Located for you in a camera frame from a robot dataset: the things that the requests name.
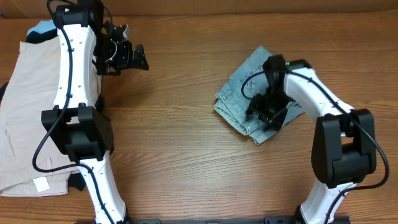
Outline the light blue denim shorts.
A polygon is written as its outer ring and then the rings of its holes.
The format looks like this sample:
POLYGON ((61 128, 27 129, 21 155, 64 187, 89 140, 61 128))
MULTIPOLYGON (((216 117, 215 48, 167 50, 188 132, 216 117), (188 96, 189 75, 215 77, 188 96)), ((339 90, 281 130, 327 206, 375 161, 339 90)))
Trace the light blue denim shorts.
POLYGON ((215 95, 215 111, 242 135, 251 137, 257 145, 277 134, 276 130, 265 130, 265 123, 258 118, 247 120, 245 115, 251 98, 266 92, 268 82, 262 65, 270 56, 266 48, 258 47, 215 95))

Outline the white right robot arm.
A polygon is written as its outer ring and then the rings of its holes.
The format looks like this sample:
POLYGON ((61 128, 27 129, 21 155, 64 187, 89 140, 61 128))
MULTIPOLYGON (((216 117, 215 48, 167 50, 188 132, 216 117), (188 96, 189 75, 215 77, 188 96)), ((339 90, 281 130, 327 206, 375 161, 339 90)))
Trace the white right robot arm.
POLYGON ((349 223, 334 216, 349 190, 376 170, 374 118, 336 97, 304 59, 270 56, 262 66, 268 87, 253 96, 246 118, 257 115, 266 130, 279 130, 287 105, 297 103, 315 124, 311 163, 316 180, 294 215, 267 217, 265 223, 349 223))

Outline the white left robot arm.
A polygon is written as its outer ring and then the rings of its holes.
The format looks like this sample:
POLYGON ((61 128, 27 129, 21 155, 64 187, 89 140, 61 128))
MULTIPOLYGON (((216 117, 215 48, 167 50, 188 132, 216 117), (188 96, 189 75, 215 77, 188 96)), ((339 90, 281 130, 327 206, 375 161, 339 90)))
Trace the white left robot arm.
POLYGON ((143 46, 129 41, 128 26, 104 19, 108 12, 101 1, 62 1, 50 11, 60 39, 60 77, 53 108, 42 112, 41 122, 45 137, 80 171, 95 222, 130 223, 111 169, 114 138, 101 112, 101 79, 149 65, 143 46))

